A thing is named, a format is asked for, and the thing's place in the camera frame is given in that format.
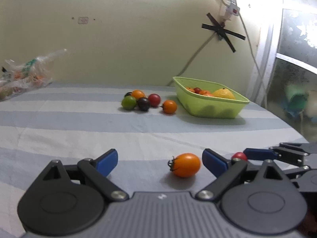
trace power cord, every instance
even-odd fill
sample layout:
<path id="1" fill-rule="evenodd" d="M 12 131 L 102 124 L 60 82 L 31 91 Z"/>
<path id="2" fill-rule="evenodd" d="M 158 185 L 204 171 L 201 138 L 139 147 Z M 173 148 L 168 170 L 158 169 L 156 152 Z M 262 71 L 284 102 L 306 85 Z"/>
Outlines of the power cord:
<path id="1" fill-rule="evenodd" d="M 204 49 L 204 47 L 215 37 L 216 32 L 213 33 L 199 48 L 198 50 L 191 56 L 191 58 L 188 60 L 188 62 L 185 64 L 184 68 L 179 72 L 179 74 L 177 74 L 176 76 L 179 77 L 181 76 L 186 70 L 187 68 L 190 66 L 190 64 L 192 63 L 192 61 L 194 61 L 194 59 L 196 58 L 196 56 L 200 53 L 201 50 Z M 173 80 L 171 80 L 166 86 L 170 86 L 173 83 Z"/>
<path id="2" fill-rule="evenodd" d="M 263 99 L 264 100 L 264 108 L 267 109 L 267 91 L 266 91 L 266 87 L 265 87 L 265 84 L 264 84 L 264 81 L 263 81 L 263 77 L 262 77 L 259 65 L 256 62 L 256 58 L 254 56 L 253 49 L 252 49 L 251 40 L 250 40 L 248 31 L 247 31 L 247 27 L 245 26 L 244 20 L 243 20 L 243 18 L 241 16 L 240 9 L 238 9 L 238 12 L 239 12 L 239 17 L 240 17 L 240 20 L 242 22 L 245 34 L 246 34 L 247 39 L 248 39 L 248 43 L 249 43 L 249 47 L 250 47 L 250 51 L 251 51 L 251 55 L 252 55 L 253 61 L 254 61 L 255 65 L 256 65 L 256 69 L 257 69 L 257 72 L 258 72 L 260 80 L 261 80 L 261 86 L 264 89 L 264 99 Z"/>

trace green tomato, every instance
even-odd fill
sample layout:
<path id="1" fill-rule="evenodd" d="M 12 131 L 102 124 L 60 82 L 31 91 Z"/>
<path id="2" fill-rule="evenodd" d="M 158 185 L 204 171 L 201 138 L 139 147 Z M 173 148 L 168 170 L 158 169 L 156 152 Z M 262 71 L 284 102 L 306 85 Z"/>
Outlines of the green tomato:
<path id="1" fill-rule="evenodd" d="M 135 99 L 135 97 L 132 96 L 126 96 L 122 102 L 121 102 L 122 107 L 125 110 L 133 110 L 136 105 L 137 105 L 137 100 Z"/>

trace basket rim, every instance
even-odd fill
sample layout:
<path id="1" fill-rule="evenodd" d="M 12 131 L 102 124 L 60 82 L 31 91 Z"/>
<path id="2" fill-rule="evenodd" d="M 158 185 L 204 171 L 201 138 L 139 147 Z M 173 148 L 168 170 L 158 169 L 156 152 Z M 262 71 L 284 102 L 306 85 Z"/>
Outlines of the basket rim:
<path id="1" fill-rule="evenodd" d="M 204 82 L 204 83 L 212 83 L 212 84 L 218 84 L 224 88 L 227 88 L 228 90 L 230 90 L 231 92 L 233 92 L 234 94 L 239 94 L 240 96 L 242 96 L 245 100 L 233 100 L 233 99 L 228 99 L 228 98 L 221 98 L 221 97 L 208 97 L 208 96 L 203 96 L 200 94 L 196 94 L 193 93 L 189 90 L 187 90 L 182 84 L 179 83 L 179 79 L 183 79 L 183 80 L 192 80 L 192 81 L 199 81 L 199 82 Z M 187 95 L 196 97 L 196 98 L 200 98 L 200 99 L 205 99 L 205 100 L 210 100 L 210 101 L 218 101 L 218 102 L 226 102 L 226 103 L 234 103 L 234 104 L 244 104 L 247 105 L 250 103 L 250 100 L 248 98 L 246 98 L 245 96 L 241 95 L 240 93 L 238 93 L 237 91 L 234 91 L 233 89 L 217 83 L 217 82 L 210 82 L 210 81 L 205 81 L 205 80 L 198 80 L 198 79 L 193 79 L 193 78 L 186 78 L 186 77 L 173 77 L 173 81 L 175 82 L 175 84 L 177 86 L 179 86 Z"/>

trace ribbed gray plastic surface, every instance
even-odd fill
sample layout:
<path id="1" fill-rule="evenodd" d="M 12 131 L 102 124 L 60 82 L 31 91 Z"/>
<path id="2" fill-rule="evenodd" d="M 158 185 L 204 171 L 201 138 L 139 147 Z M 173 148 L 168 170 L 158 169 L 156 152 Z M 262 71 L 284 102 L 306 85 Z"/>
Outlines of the ribbed gray plastic surface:
<path id="1" fill-rule="evenodd" d="M 210 202 L 189 192 L 135 193 L 126 202 L 112 203 L 87 230 L 67 238 L 251 238 L 227 223 Z M 271 238 L 303 238 L 297 231 Z M 23 238 L 43 238 L 27 233 Z"/>

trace lemon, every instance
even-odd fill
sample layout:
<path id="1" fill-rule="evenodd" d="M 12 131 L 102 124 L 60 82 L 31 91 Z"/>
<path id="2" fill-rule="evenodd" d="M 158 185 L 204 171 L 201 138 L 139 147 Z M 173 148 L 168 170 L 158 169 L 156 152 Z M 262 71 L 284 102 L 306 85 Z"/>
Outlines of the lemon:
<path id="1" fill-rule="evenodd" d="M 215 97 L 227 98 L 227 99 L 236 99 L 233 93 L 227 88 L 221 88 L 212 93 Z"/>

